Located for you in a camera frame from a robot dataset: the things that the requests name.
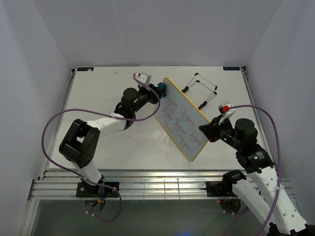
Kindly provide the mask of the blue bone shaped eraser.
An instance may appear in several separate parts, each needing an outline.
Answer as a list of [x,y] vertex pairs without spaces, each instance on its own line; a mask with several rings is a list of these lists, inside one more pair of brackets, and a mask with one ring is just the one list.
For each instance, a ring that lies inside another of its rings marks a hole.
[[158,87],[159,91],[166,92],[166,84],[165,83],[158,83],[157,87]]

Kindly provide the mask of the yellow framed whiteboard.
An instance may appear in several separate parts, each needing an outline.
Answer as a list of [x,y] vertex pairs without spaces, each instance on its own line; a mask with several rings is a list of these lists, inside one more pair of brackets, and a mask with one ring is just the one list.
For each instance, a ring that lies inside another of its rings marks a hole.
[[193,162],[208,142],[199,127],[210,120],[171,79],[166,77],[163,83],[166,96],[160,100],[155,118],[184,157]]

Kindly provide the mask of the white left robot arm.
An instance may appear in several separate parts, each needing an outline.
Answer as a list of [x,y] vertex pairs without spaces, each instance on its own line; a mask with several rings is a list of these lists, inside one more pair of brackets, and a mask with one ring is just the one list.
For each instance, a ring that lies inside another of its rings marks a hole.
[[104,177],[93,162],[99,139],[128,129],[136,119],[137,111],[147,103],[157,104],[159,99],[166,96],[164,83],[159,83],[157,86],[149,84],[149,87],[153,90],[145,87],[124,90],[121,101],[113,113],[113,116],[117,116],[118,119],[112,117],[90,121],[76,119],[62,140],[59,153],[83,176],[82,182],[91,195],[97,197],[104,192]]

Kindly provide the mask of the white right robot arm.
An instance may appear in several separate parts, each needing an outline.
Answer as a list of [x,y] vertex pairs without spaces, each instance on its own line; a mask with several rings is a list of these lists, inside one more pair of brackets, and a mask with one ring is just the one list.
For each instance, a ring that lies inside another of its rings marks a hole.
[[218,140],[236,150],[236,158],[245,172],[233,170],[223,175],[219,191],[238,196],[261,223],[259,232],[269,236],[313,236],[315,227],[307,223],[279,184],[269,154],[257,143],[254,123],[238,119],[235,125],[218,116],[199,130],[211,143]]

